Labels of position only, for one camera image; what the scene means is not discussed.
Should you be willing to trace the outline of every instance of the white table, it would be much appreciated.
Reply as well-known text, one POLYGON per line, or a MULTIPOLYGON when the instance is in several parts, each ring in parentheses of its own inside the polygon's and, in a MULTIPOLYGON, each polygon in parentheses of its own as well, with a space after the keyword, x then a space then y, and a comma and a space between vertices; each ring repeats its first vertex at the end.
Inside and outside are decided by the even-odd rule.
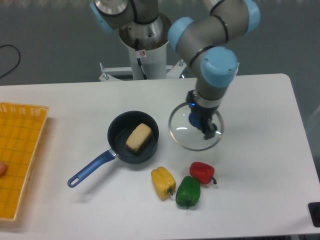
POLYGON ((1 86, 0 101, 49 106, 33 172, 4 240, 164 240, 320 233, 308 203, 320 184, 291 86, 283 74, 237 76, 220 106, 225 132, 214 148, 192 152, 168 130, 172 110, 195 79, 1 86), (109 149, 119 114, 144 111, 157 121, 149 161, 106 163, 75 188, 67 181, 109 149), (215 167, 217 185, 201 186, 196 207, 161 201, 151 171, 166 167, 177 186, 195 161, 215 167))

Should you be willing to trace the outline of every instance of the pan handle hole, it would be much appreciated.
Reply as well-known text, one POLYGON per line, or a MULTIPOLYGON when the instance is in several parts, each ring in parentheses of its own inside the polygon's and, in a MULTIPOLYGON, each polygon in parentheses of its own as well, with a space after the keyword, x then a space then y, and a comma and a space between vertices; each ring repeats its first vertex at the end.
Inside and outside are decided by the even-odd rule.
POLYGON ((71 185, 76 184, 78 181, 79 181, 79 178, 77 177, 76 179, 74 179, 74 180, 71 182, 71 185))

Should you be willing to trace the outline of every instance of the gray floor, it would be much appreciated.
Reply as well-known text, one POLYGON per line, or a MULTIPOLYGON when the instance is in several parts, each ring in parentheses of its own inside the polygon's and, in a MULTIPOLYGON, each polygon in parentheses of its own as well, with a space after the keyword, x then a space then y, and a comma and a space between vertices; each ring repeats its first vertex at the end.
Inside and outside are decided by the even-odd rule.
MULTIPOLYGON (((21 52, 19 66, 0 78, 0 85, 96 82, 99 62, 106 68, 128 67, 127 50, 117 32, 106 34, 99 29, 88 7, 90 2, 0 1, 0 46, 11 44, 21 52)), ((239 75, 284 73, 291 78, 320 175, 320 114, 313 114, 320 105, 320 0, 255 2, 261 11, 260 26, 226 47, 240 61, 239 75)), ((172 22, 181 17, 199 21, 208 16, 200 0, 159 0, 159 8, 172 22)), ((17 59, 14 49, 1 48, 0 75, 17 59)), ((167 64, 178 60, 168 47, 167 64)))

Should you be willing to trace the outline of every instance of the green bell pepper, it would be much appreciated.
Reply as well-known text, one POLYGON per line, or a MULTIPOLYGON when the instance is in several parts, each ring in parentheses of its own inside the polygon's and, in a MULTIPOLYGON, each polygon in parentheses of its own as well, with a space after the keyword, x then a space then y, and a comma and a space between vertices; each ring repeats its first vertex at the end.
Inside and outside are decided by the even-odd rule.
POLYGON ((180 207, 193 207, 200 198, 200 183, 192 176, 185 176, 175 195, 175 202, 180 207))

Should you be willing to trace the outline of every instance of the blue pan handle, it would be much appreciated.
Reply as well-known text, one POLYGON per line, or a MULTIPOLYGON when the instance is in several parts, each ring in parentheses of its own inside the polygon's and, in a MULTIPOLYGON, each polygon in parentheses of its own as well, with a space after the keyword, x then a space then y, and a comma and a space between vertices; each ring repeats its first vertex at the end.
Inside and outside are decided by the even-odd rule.
POLYGON ((76 175, 68 181, 68 186, 70 188, 74 188, 79 183, 81 183, 86 177, 92 174, 97 168, 99 168, 102 164, 110 162, 111 160, 115 159, 116 154, 112 149, 109 149, 99 155, 96 159, 90 162, 87 166, 85 166, 81 171, 79 171, 76 175))

